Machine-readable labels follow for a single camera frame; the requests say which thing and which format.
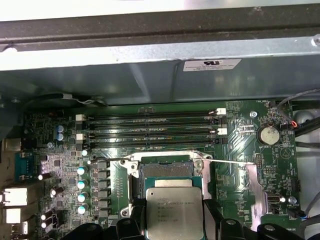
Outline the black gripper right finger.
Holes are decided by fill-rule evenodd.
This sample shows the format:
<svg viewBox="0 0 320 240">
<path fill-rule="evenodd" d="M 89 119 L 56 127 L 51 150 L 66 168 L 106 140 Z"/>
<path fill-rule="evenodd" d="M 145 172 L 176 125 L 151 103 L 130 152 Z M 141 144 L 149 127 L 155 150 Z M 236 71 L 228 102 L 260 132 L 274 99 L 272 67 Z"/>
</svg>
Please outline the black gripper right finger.
<svg viewBox="0 0 320 240">
<path fill-rule="evenodd" d="M 251 230 L 232 218 L 224 218 L 212 199 L 203 201 L 204 229 L 207 240 L 291 240 L 293 233 L 272 223 Z"/>
</svg>

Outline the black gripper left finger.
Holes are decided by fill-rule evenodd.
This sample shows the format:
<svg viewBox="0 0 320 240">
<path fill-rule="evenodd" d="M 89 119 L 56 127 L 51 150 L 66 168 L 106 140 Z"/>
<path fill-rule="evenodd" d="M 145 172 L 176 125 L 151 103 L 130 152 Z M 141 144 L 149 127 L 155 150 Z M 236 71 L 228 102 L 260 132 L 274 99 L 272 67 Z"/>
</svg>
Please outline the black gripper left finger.
<svg viewBox="0 0 320 240">
<path fill-rule="evenodd" d="M 147 201 L 135 199 L 129 218 L 103 228 L 97 223 L 84 223 L 63 237 L 64 240 L 144 240 Z"/>
</svg>

